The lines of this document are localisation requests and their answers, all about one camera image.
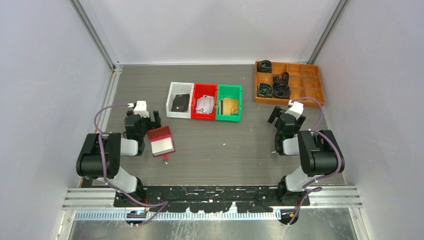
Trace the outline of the red leather card holder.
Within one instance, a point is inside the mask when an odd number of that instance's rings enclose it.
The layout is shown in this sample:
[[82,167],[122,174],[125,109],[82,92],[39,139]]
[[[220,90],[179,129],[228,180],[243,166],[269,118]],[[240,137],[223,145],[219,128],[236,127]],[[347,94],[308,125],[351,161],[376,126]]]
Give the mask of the red leather card holder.
[[168,163],[169,155],[176,151],[174,138],[168,125],[156,129],[148,130],[147,137],[151,144],[151,151],[154,158],[161,157]]

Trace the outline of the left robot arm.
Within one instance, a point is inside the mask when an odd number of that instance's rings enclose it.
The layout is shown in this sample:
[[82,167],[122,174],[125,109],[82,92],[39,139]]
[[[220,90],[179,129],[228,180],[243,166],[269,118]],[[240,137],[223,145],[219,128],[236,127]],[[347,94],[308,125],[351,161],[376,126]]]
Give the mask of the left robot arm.
[[123,133],[89,133],[76,161],[77,174],[102,181],[135,207],[145,204],[146,192],[140,178],[121,166],[121,157],[143,154],[147,132],[162,126],[157,110],[153,111],[153,117],[142,117],[130,110],[126,113]]

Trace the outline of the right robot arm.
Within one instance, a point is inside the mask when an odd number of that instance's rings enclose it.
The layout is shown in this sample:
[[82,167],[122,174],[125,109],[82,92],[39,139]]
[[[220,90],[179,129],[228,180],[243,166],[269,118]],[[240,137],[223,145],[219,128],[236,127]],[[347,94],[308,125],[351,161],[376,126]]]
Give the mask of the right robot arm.
[[303,108],[275,106],[268,123],[276,128],[274,150],[280,156],[299,156],[300,165],[281,178],[276,199],[283,205],[300,202],[307,187],[327,176],[342,173],[345,160],[331,130],[301,130]]

